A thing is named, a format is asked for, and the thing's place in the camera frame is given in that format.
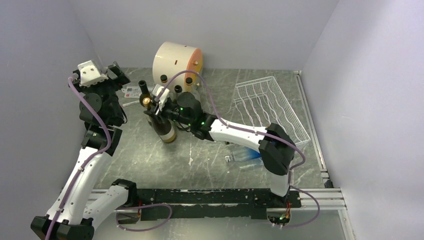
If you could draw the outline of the red bottle gold cap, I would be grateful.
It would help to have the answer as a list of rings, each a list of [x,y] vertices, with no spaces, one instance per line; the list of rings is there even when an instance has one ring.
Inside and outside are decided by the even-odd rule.
[[[171,122],[167,119],[159,120],[153,115],[153,113],[151,114],[151,110],[153,109],[153,100],[150,97],[145,97],[141,103],[146,108],[144,113],[146,114],[148,122],[159,138],[164,143],[172,143],[176,139],[177,134]]]

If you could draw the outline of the dark bottle silver cap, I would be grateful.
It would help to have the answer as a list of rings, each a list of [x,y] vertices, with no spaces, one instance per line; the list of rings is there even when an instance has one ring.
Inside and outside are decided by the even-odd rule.
[[[174,86],[174,93],[175,93],[175,97],[178,98],[179,95],[183,92],[183,88],[181,85],[175,85]]]

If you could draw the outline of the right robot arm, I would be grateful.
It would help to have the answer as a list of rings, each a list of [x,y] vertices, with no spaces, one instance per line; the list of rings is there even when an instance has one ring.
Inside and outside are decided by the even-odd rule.
[[[271,175],[270,202],[275,207],[288,202],[289,168],[297,147],[280,125],[257,127],[227,121],[204,111],[189,92],[181,93],[176,101],[145,97],[141,104],[152,120],[186,125],[200,140],[229,142],[258,152]]]

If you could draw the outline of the clear bottle yellow label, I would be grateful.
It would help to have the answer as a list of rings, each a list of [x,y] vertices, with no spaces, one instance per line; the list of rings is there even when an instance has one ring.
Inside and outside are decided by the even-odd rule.
[[[169,88],[169,83],[170,83],[170,81],[169,81],[169,79],[168,79],[167,75],[162,74],[162,75],[160,76],[160,85],[161,85],[162,87],[164,87],[165,89],[168,89],[168,88]]]

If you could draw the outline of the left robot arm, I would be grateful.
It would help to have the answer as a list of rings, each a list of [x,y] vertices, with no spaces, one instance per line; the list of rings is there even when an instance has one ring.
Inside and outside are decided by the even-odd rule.
[[[31,230],[42,240],[91,240],[96,228],[116,209],[139,204],[136,183],[115,180],[94,202],[94,185],[114,155],[127,115],[117,91],[130,79],[114,62],[105,69],[93,61],[80,63],[68,78],[68,86],[79,98],[79,118],[85,133],[78,159],[64,188],[45,215],[36,216]]]

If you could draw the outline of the dark green wine bottle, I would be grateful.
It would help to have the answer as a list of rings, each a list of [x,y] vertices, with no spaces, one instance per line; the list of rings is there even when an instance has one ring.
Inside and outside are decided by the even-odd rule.
[[[138,82],[138,86],[141,90],[141,95],[139,96],[139,102],[147,111],[149,111],[152,107],[153,100],[152,100],[150,91],[148,89],[147,83],[145,80],[140,80]]]

